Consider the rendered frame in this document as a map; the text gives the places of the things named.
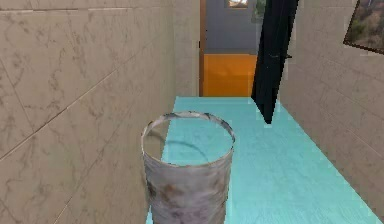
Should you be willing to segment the large metal trash can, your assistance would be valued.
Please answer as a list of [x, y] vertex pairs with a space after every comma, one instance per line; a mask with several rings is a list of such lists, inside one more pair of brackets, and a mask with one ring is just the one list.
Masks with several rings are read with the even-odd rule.
[[234, 149], [201, 165], [174, 165], [144, 151], [153, 224], [224, 224]]

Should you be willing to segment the small framed picture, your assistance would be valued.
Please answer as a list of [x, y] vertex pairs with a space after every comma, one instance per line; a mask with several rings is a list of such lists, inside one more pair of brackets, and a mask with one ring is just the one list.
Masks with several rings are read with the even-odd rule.
[[249, 0], [225, 0], [226, 6], [232, 9], [246, 9], [249, 5]]

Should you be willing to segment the framed landscape picture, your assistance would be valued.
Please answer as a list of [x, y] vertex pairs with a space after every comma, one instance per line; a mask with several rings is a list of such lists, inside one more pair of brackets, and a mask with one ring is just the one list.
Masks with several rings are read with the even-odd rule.
[[384, 0], [357, 0], [343, 43], [384, 55]]

